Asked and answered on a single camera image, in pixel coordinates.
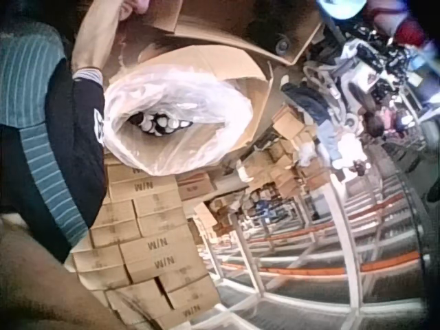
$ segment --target worker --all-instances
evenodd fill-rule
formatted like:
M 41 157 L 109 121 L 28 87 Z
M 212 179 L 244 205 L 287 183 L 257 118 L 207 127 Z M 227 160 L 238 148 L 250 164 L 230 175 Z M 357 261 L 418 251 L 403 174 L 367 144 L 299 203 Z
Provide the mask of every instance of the worker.
M 318 139 L 329 154 L 332 167 L 336 170 L 347 168 L 363 176 L 367 156 L 355 134 L 345 131 L 344 127 L 335 127 L 329 113 L 329 104 L 318 91 L 304 84 L 295 86 L 288 79 L 288 76 L 283 77 L 281 91 L 289 105 L 301 108 L 317 124 Z
M 71 63 L 29 2 L 10 1 L 0 25 L 0 215 L 63 262 L 105 196 L 101 70 L 122 0 L 93 2 Z

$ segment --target person's arm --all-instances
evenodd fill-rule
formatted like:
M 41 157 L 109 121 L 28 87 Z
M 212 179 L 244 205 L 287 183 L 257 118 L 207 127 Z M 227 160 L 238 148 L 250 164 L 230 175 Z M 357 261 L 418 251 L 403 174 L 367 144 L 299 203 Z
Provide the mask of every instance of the person's arm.
M 0 323 L 13 330 L 126 327 L 30 235 L 0 219 Z
M 81 23 L 72 54 L 74 73 L 87 67 L 102 70 L 109 58 L 124 0 L 94 0 Z

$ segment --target cardboard box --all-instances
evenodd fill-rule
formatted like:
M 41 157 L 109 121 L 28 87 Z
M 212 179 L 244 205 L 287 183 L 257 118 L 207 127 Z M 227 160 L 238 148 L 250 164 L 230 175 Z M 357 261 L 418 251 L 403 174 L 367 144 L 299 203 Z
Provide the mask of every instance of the cardboard box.
M 186 260 L 192 254 L 198 255 L 187 225 L 161 235 L 124 243 L 121 250 L 135 283 L 178 270 L 187 264 Z
M 104 307 L 110 307 L 109 301 L 107 300 L 107 297 L 105 296 L 105 292 L 103 291 L 92 291 L 91 292 L 96 299 L 99 300 L 99 302 L 104 306 Z
M 183 208 L 175 208 L 166 212 L 140 217 L 137 222 L 142 236 L 151 237 L 185 225 L 186 216 Z
M 107 176 L 109 177 L 109 183 L 112 184 L 149 177 L 143 170 L 131 168 L 126 165 L 108 166 Z
M 260 172 L 258 175 L 254 176 L 254 179 L 251 182 L 248 183 L 249 190 L 251 192 L 263 187 L 265 184 L 269 184 L 274 181 L 268 171 L 264 170 L 263 172 Z
M 107 204 L 110 204 L 110 203 L 111 203 L 111 199 L 110 199 L 110 196 L 109 196 L 109 192 L 107 191 L 106 194 L 105 194 L 104 200 L 102 201 L 102 204 L 103 205 L 107 205 Z
M 292 140 L 303 129 L 304 124 L 289 107 L 283 107 L 273 118 L 274 129 L 287 140 Z
M 253 117 L 231 151 L 241 149 L 253 140 L 267 99 L 269 98 L 272 86 L 272 71 L 270 71 L 269 78 L 267 79 L 260 67 L 246 52 L 221 45 L 181 48 L 141 63 L 136 68 L 133 68 L 133 71 L 151 65 L 182 65 L 184 67 L 192 67 L 196 72 L 214 74 L 222 81 L 237 80 L 239 84 L 243 83 L 246 87 L 246 97 L 252 103 Z M 140 139 L 142 139 L 142 135 L 145 135 L 141 133 L 139 134 Z M 188 149 L 188 152 L 196 151 L 195 149 Z
M 310 143 L 313 141 L 314 138 L 310 135 L 310 133 L 306 129 L 303 129 L 297 136 L 293 138 L 293 144 L 295 148 L 297 148 L 298 150 L 303 144 Z
M 210 296 L 218 297 L 217 290 L 215 289 L 214 283 L 209 275 L 206 275 L 197 282 L 188 284 L 181 289 L 168 292 L 167 295 L 174 309 L 188 306 L 193 302 Z
M 113 202 L 160 194 L 176 188 L 176 179 L 173 176 L 145 177 L 143 179 L 109 184 L 110 198 Z
M 197 173 L 184 179 L 177 179 L 177 185 L 182 201 L 204 196 L 215 190 L 206 172 Z
M 127 327 L 129 330 L 153 330 L 149 322 L 142 322 L 137 324 L 132 324 Z
M 281 145 L 283 146 L 284 150 L 287 154 L 291 155 L 292 153 L 295 153 L 297 150 L 295 149 L 294 144 L 290 140 L 284 140 L 280 139 L 279 141 Z
M 294 165 L 294 161 L 293 161 L 291 155 L 286 154 L 286 155 L 282 156 L 277 161 L 277 163 L 275 165 L 276 165 L 276 167 L 283 168 L 283 169 L 287 170 Z
M 304 178 L 313 177 L 318 173 L 321 173 L 322 171 L 326 170 L 324 164 L 322 163 L 319 157 L 313 158 L 310 161 L 310 165 L 308 167 L 298 166 L 297 169 L 298 169 L 298 173 Z
M 79 272 L 103 270 L 124 265 L 117 245 L 73 253 L 76 269 Z
M 91 243 L 90 233 L 87 233 L 86 237 L 84 237 L 78 244 L 75 245 L 75 247 L 73 249 L 71 249 L 71 253 L 90 251 L 93 248 L 94 248 L 94 246 Z
M 163 0 L 152 1 L 144 22 L 170 35 L 198 39 L 241 48 L 283 65 L 294 65 L 320 27 L 314 1 L 301 1 L 285 20 L 292 46 L 277 56 L 246 37 L 246 27 L 254 20 L 254 1 L 241 0 Z
M 282 186 L 277 186 L 280 196 L 284 199 L 292 198 L 301 193 L 301 187 L 294 179 L 286 181 Z
M 111 308 L 118 312 L 126 325 L 145 321 L 144 316 L 138 310 L 152 318 L 158 318 L 172 311 L 166 297 L 154 280 L 108 291 L 107 298 Z
M 153 213 L 165 212 L 181 208 L 179 191 L 176 189 L 143 196 L 133 201 L 137 217 L 144 217 Z
M 205 203 L 200 203 L 194 208 L 194 212 L 199 218 L 204 228 L 210 228 L 217 224 L 217 220 L 212 215 L 211 211 L 209 211 L 208 207 Z
M 159 276 L 165 292 L 171 292 L 208 275 L 203 259 L 198 254 L 189 254 L 186 264 Z
M 306 186 L 310 190 L 316 190 L 331 181 L 330 174 L 331 172 L 329 170 L 326 170 L 323 173 L 310 177 L 306 181 Z
M 269 154 L 272 157 L 272 160 L 274 163 L 276 163 L 282 156 L 286 155 L 287 152 L 283 147 L 283 144 L 281 141 L 275 142 L 270 148 L 269 148 Z
M 188 228 L 190 228 L 190 232 L 192 234 L 192 239 L 193 239 L 195 245 L 203 244 L 204 240 L 200 236 L 199 228 L 197 228 L 197 225 L 195 224 L 193 219 L 188 220 Z
M 130 220 L 115 225 L 108 225 L 91 230 L 93 242 L 97 248 L 123 243 L 140 238 L 140 231 L 136 220 Z
M 108 290 L 130 284 L 124 266 L 117 266 L 78 274 L 82 285 L 90 291 Z
M 293 170 L 285 170 L 280 167 L 274 167 L 270 172 L 270 176 L 274 180 L 277 187 L 281 187 L 286 182 L 295 178 Z
M 274 164 L 270 154 L 265 151 L 254 151 L 243 161 L 243 166 L 248 177 L 255 177 L 260 172 L 267 170 Z
M 69 272 L 69 273 L 76 273 L 76 267 L 75 267 L 75 262 L 74 262 L 74 257 L 69 254 L 66 258 L 66 261 L 64 262 L 64 268 Z
M 92 228 L 111 226 L 136 219 L 131 201 L 103 205 Z
M 193 301 L 191 304 L 175 309 L 165 316 L 161 316 L 156 319 L 156 322 L 164 329 L 171 329 L 181 323 L 192 320 L 197 316 L 209 311 L 216 304 L 220 303 L 218 294 L 201 297 L 198 300 Z

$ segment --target person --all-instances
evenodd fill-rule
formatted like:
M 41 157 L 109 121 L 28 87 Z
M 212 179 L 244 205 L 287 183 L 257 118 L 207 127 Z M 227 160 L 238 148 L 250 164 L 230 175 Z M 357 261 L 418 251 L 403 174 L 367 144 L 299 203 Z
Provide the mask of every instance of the person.
M 116 316 L 27 232 L 0 219 L 3 330 L 125 330 Z
M 61 30 L 33 10 L 51 2 L 23 3 L 0 25 L 0 215 L 63 262 L 105 196 L 101 70 L 122 0 L 92 3 L 71 62 Z
M 329 104 L 315 89 L 304 84 L 295 86 L 282 81 L 281 91 L 286 101 L 293 107 L 299 107 L 310 115 L 318 126 L 316 135 L 328 152 L 331 165 L 336 170 L 355 169 L 359 176 L 365 174 L 361 166 L 355 166 L 367 160 L 361 142 L 355 134 L 346 132 L 343 127 L 335 127 L 329 113 Z

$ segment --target warehouse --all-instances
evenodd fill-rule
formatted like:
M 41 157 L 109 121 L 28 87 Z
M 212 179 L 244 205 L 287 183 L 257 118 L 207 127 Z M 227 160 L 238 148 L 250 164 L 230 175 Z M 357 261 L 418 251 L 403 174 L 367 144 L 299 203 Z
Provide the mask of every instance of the warehouse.
M 333 2 L 0 8 L 0 323 L 435 325 L 437 41 Z

